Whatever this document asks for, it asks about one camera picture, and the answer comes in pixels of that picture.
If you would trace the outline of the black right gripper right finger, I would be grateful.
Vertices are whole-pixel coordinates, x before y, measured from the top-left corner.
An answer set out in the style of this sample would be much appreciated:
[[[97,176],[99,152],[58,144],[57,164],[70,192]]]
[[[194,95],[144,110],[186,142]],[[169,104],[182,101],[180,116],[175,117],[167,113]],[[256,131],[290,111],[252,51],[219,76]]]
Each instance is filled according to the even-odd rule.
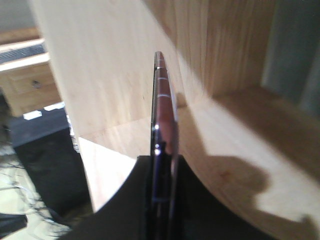
[[[189,167],[178,159],[174,240],[273,240],[215,198]]]

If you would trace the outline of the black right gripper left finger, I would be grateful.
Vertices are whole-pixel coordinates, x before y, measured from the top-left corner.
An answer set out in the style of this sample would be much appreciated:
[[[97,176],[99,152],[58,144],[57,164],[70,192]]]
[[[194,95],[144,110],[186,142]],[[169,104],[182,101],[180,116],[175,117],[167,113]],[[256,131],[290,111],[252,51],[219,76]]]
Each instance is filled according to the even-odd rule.
[[[141,155],[114,196],[61,240],[147,240],[151,157]]]

